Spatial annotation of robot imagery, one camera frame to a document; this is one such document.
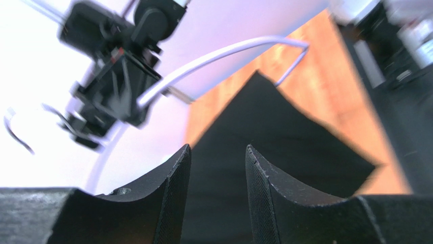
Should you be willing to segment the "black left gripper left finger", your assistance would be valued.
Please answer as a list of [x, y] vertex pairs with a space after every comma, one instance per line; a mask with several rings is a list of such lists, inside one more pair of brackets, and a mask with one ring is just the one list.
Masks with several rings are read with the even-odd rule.
[[2, 188], [1, 243], [180, 243], [190, 169], [184, 145], [109, 195]]

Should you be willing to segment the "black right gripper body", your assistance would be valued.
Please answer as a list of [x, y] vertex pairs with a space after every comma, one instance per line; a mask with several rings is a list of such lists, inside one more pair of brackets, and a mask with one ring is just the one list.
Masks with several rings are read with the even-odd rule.
[[86, 84], [72, 90], [73, 97], [82, 105], [77, 115], [67, 116], [63, 128], [76, 143], [97, 149], [101, 146], [99, 139], [117, 122], [136, 128], [145, 123], [149, 107], [140, 108], [137, 100], [160, 79], [152, 66], [129, 56], [102, 67], [94, 66]]

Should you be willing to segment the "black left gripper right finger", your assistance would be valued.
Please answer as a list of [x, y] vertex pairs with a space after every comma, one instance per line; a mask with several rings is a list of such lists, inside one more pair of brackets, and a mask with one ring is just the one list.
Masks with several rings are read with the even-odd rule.
[[432, 243], [432, 196], [339, 198], [245, 153], [254, 243]]

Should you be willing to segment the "purple hanger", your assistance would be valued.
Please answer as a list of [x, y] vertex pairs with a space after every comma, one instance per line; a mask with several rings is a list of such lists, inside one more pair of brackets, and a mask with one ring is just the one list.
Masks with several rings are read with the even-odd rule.
[[[287, 46], [292, 46], [296, 48], [301, 48], [302, 52], [298, 56], [298, 58], [294, 61], [294, 63], [286, 70], [286, 72], [281, 76], [281, 78], [275, 83], [275, 86], [279, 86], [281, 83], [284, 82], [284, 80], [289, 76], [289, 74], [296, 68], [296, 66], [302, 61], [302, 59], [306, 56], [308, 49], [310, 47], [310, 44], [305, 41], [295, 40], [295, 39], [289, 39], [281, 36], [261, 36], [256, 37], [248, 40], [244, 40], [241, 42], [237, 42], [235, 44], [231, 44], [229, 46], [220, 48], [218, 50], [215, 50], [213, 52], [210, 52], [202, 57], [199, 57], [180, 68], [176, 69], [169, 75], [167, 75], [165, 78], [163, 78], [161, 81], [159, 81], [157, 84], [152, 85], [149, 90], [147, 90], [143, 95], [141, 95], [137, 99], [137, 104], [139, 105], [140, 109], [146, 108], [148, 105], [151, 104], [151, 102], [156, 99], [159, 94], [162, 92], [165, 92], [168, 87], [176, 84], [177, 82], [181, 81], [183, 78], [187, 77], [188, 75], [196, 72], [197, 70], [203, 68], [204, 66], [211, 64], [217, 60], [223, 59], [227, 56], [255, 48], [262, 45], [275, 45], [275, 44], [283, 44]], [[86, 182], [85, 189], [90, 192], [94, 193], [98, 182], [100, 180], [102, 171], [106, 165], [105, 161], [106, 158], [110, 156], [112, 149], [117, 144], [118, 140], [122, 137], [123, 133], [126, 131], [127, 126], [124, 125], [121, 127], [121, 129], [117, 132], [114, 139], [108, 144], [108, 149], [106, 152], [102, 154], [102, 158], [98, 159], [90, 174], [89, 178]]]

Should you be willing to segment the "black trousers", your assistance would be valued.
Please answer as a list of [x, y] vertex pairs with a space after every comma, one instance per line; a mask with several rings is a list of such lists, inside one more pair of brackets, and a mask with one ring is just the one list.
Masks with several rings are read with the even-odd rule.
[[247, 186], [251, 145], [274, 166], [322, 192], [347, 198], [375, 167], [298, 111], [260, 73], [254, 73], [192, 149], [181, 243], [272, 242], [268, 185]]

